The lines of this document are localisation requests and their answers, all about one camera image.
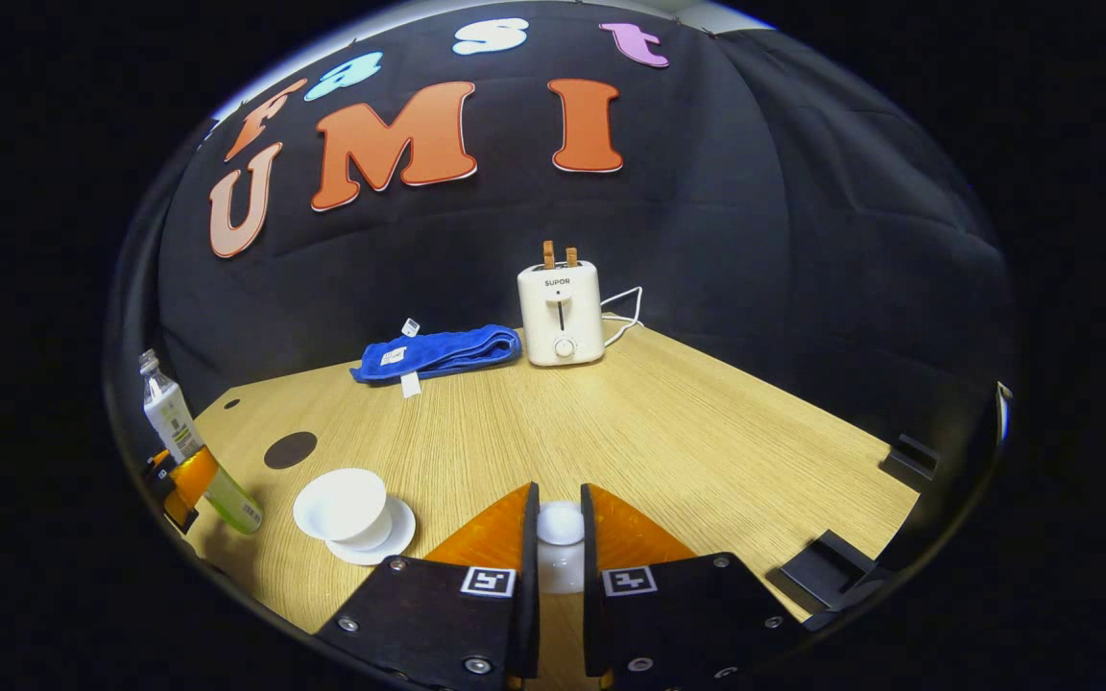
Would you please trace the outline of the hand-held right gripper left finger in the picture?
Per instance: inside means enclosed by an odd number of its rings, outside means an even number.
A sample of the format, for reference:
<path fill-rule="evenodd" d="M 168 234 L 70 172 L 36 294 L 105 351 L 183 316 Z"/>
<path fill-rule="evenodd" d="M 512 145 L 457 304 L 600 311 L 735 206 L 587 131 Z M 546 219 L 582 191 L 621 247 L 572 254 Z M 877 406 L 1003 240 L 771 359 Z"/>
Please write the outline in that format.
<path fill-rule="evenodd" d="M 536 483 L 425 559 L 388 555 L 316 634 L 394 690 L 521 690 L 539 672 Z"/>

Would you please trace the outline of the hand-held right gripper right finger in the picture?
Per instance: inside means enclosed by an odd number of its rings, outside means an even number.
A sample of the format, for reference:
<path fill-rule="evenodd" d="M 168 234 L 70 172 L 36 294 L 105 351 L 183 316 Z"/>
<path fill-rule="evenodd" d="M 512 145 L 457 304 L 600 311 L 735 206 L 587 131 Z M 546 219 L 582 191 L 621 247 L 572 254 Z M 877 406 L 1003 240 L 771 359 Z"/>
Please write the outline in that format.
<path fill-rule="evenodd" d="M 585 670 L 603 690 L 747 690 L 807 641 L 737 554 L 697 554 L 592 483 L 581 509 Z"/>

